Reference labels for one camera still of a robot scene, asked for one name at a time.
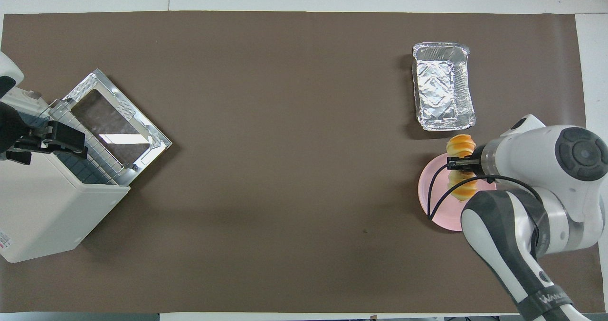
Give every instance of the robotic arm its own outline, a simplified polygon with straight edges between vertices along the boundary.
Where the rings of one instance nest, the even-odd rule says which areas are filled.
[[[576,126],[545,126],[528,115],[448,169],[508,176],[528,183],[541,201],[509,183],[479,191],[463,210],[465,238],[493,270],[528,321],[587,320],[536,258],[594,245],[604,230],[599,187],[608,147]]]
[[[0,53],[0,98],[22,80],[21,70]],[[42,128],[33,128],[23,122],[17,110],[0,102],[0,161],[28,165],[31,152],[67,152],[85,159],[85,134],[55,120],[45,122]]]

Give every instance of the white robotic arm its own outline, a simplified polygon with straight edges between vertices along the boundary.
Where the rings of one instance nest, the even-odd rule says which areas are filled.
[[[448,162],[453,170],[460,162],[478,176],[507,176],[533,187],[541,202],[500,181],[502,189],[478,192],[463,210],[463,233],[524,319],[586,320],[535,257],[582,249],[599,239],[605,222],[599,185],[608,172],[606,144],[586,129],[547,127],[528,115],[472,156]]]

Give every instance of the barcode label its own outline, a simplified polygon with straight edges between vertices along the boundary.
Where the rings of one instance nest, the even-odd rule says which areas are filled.
[[[0,250],[8,249],[10,246],[10,237],[0,230]]]

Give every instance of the black strap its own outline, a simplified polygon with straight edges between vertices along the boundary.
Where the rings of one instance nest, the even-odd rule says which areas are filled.
[[[524,320],[534,320],[537,317],[558,308],[564,304],[572,304],[572,300],[559,286],[552,285],[533,293],[517,304],[519,314]]]

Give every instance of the plate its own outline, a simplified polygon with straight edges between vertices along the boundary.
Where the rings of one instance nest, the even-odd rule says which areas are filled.
[[[447,154],[439,155],[430,161],[420,174],[420,179],[418,180],[418,199],[420,200],[420,206],[422,206],[424,215],[426,215],[428,187],[430,185],[430,180],[433,178],[435,172],[445,163],[447,163]],[[439,201],[441,196],[448,189],[448,174],[449,170],[443,169],[435,179],[433,191],[430,195],[431,211],[435,207],[437,201]],[[477,180],[477,190],[496,190],[496,185],[495,183],[488,183],[484,180]],[[460,201],[454,196],[449,195],[445,200],[443,200],[443,202],[441,202],[441,205],[437,209],[432,221],[446,230],[458,232],[462,231],[462,226],[460,226],[460,213],[462,213],[462,210],[465,209],[467,201],[468,200]]]

